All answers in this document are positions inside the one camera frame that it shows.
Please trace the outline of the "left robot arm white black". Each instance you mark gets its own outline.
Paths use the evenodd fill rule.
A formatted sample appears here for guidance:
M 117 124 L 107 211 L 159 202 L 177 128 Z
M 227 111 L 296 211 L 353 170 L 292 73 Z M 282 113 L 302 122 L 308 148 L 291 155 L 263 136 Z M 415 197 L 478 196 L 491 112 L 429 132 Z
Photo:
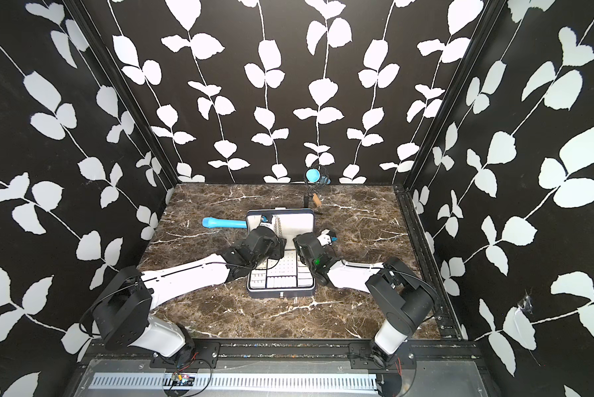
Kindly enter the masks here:
M 203 259 L 160 271 L 139 271 L 130 266 L 118 271 L 79 327 L 98 335 L 109 351 L 139 347 L 166 359 L 187 361 L 194 342 L 182 326 L 164 321 L 151 311 L 182 295 L 248 276 L 266 259 L 284 256 L 286 240 L 266 226 L 254 228 L 246 238 Z

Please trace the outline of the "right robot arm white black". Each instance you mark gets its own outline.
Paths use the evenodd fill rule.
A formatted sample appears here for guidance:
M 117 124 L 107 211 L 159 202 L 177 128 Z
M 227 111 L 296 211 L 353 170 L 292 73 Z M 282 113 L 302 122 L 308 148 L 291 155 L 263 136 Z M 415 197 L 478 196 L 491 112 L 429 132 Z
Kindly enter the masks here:
M 373 264 L 345 261 L 333 249 L 334 240 L 327 233 L 304 233 L 293 243 L 300 261 L 318 284 L 366 292 L 383 313 L 385 320 L 371 341 L 371 352 L 352 352 L 350 357 L 383 369 L 391 364 L 399 366 L 397 351 L 434 311 L 439 300 L 436 289 L 397 257 Z

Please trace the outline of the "navy jewelry box white lining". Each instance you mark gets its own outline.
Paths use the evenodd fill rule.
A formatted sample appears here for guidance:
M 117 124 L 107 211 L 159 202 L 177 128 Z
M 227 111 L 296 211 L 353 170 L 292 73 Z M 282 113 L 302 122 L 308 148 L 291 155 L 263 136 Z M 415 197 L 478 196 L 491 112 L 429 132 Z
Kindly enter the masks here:
M 267 223 L 285 241 L 280 253 L 265 259 L 247 277 L 253 299 L 290 299 L 315 294 L 315 279 L 297 256 L 293 239 L 315 229 L 315 212 L 307 208 L 254 209 L 247 212 L 247 230 Z

